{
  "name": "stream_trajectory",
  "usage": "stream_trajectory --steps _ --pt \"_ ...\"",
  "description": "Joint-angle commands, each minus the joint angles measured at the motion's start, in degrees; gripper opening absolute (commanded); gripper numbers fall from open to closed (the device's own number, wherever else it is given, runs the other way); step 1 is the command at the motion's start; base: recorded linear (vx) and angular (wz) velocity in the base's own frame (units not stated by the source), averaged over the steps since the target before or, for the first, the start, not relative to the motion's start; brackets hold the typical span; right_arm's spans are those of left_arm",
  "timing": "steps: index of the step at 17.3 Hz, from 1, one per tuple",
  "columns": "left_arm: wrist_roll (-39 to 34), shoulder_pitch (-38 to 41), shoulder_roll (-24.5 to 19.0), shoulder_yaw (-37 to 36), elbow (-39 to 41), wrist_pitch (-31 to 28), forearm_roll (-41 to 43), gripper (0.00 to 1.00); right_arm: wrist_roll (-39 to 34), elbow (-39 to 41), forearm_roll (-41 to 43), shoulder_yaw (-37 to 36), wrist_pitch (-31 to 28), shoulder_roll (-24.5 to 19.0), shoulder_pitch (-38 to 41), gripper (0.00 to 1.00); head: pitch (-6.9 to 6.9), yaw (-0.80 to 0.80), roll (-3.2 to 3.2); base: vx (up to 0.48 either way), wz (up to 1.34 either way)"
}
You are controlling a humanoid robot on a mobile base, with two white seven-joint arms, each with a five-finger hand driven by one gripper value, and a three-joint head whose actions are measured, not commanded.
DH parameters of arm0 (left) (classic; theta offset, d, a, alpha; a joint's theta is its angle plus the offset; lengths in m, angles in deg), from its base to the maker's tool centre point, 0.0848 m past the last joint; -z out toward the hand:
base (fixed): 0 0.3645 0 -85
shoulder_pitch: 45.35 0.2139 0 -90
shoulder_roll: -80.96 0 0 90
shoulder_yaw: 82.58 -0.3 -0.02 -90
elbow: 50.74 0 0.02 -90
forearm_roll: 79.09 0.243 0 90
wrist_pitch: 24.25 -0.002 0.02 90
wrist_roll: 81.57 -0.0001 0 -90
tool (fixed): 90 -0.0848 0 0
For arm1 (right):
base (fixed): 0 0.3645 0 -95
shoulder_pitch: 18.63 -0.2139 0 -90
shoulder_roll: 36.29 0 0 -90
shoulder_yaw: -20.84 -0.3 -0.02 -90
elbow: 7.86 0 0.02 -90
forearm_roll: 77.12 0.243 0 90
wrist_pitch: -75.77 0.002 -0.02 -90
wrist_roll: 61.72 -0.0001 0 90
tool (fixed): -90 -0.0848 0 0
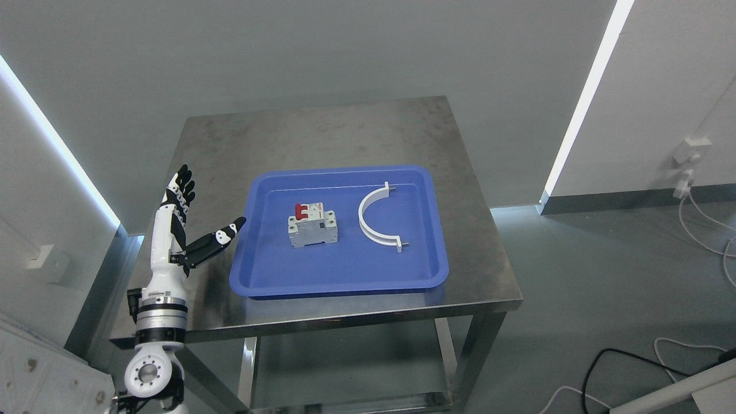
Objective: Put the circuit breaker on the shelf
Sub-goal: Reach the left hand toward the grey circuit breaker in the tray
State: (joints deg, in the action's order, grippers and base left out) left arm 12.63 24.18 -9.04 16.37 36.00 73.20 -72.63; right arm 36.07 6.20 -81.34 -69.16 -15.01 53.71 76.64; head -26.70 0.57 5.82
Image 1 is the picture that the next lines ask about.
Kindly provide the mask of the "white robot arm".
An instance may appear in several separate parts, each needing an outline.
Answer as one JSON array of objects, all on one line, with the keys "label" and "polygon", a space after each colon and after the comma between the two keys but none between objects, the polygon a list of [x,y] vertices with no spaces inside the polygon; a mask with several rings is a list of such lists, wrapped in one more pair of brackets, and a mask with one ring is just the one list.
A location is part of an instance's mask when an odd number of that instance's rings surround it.
[{"label": "white robot arm", "polygon": [[163,413],[189,413],[184,402],[185,373],[176,353],[186,338],[186,301],[170,294],[144,298],[144,289],[126,292],[136,322],[136,353],[124,372],[125,390],[111,399],[107,413],[138,413],[150,401]]}]

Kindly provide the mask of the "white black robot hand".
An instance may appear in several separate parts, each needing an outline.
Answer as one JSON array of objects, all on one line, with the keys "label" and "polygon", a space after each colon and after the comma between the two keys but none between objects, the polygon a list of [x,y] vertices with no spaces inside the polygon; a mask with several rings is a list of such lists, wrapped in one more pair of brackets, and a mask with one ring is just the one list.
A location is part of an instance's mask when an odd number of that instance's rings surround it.
[{"label": "white black robot hand", "polygon": [[166,186],[155,212],[150,253],[152,278],[141,291],[142,300],[186,299],[183,283],[189,272],[221,254],[247,222],[245,217],[238,217],[223,228],[187,242],[187,214],[196,196],[195,185],[193,173],[184,163]]}]

